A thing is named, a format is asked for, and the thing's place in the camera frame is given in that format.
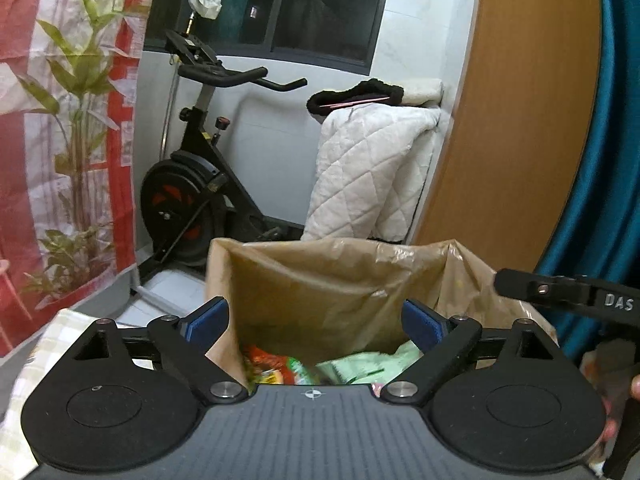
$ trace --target circular pad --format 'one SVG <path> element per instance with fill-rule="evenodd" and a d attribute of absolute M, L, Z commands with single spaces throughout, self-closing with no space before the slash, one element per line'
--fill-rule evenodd
<path fill-rule="evenodd" d="M 436 434 L 490 468 L 543 472 L 576 463 L 597 443 L 606 414 L 577 370 L 552 360 L 474 370 L 450 380 L 430 403 Z"/>
<path fill-rule="evenodd" d="M 76 393 L 66 412 L 76 422 L 89 428 L 111 428 L 135 417 L 142 398 L 124 386 L 92 386 Z"/>
<path fill-rule="evenodd" d="M 27 399 L 22 430 L 39 462 L 81 474 L 131 469 L 191 433 L 199 405 L 186 386 L 133 364 L 101 370 L 98 361 L 110 360 L 85 361 L 93 364 L 85 374 L 49 387 L 45 377 Z"/>
<path fill-rule="evenodd" d="M 560 414 L 560 401 L 554 394 L 526 384 L 503 386 L 486 398 L 486 408 L 496 420 L 515 428 L 537 428 Z"/>

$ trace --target finger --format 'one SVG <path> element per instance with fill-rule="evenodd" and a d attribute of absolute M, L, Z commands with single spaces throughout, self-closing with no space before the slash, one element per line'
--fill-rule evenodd
<path fill-rule="evenodd" d="M 631 383 L 631 396 L 635 400 L 640 400 L 640 375 L 634 377 Z"/>
<path fill-rule="evenodd" d="M 604 404 L 604 409 L 607 412 L 607 415 L 611 413 L 611 401 L 606 397 L 602 397 L 602 403 Z"/>
<path fill-rule="evenodd" d="M 618 425 L 615 420 L 608 419 L 607 423 L 604 425 L 604 430 L 602 430 L 601 440 L 606 442 L 607 440 L 611 440 L 614 436 L 616 436 L 616 432 L 618 431 Z"/>

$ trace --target blue gripper pad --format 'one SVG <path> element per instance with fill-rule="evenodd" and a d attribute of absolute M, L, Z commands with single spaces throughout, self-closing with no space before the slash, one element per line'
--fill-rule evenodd
<path fill-rule="evenodd" d="M 449 333 L 449 321 L 419 301 L 402 304 L 402 330 L 422 353 L 427 353 Z"/>
<path fill-rule="evenodd" d="M 229 325 L 229 304 L 216 297 L 180 320 L 180 334 L 206 353 Z"/>

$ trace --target teal curtain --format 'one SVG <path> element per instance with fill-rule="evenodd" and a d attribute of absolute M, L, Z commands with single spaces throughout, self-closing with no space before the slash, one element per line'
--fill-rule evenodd
<path fill-rule="evenodd" d="M 631 285 L 639 260 L 640 0 L 602 0 L 591 129 L 569 201 L 536 271 Z M 580 357 L 598 333 L 597 320 L 546 314 L 571 358 Z"/>

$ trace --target adjustment knob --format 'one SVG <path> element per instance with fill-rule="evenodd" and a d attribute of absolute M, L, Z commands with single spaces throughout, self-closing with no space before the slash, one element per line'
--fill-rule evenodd
<path fill-rule="evenodd" d="M 189 115 L 191 115 L 191 108 L 183 108 L 180 110 L 178 117 L 180 117 L 182 122 L 187 122 L 189 120 Z"/>
<path fill-rule="evenodd" d="M 230 124 L 231 121 L 226 117 L 220 116 L 216 119 L 216 128 L 222 130 L 223 132 L 229 127 Z"/>

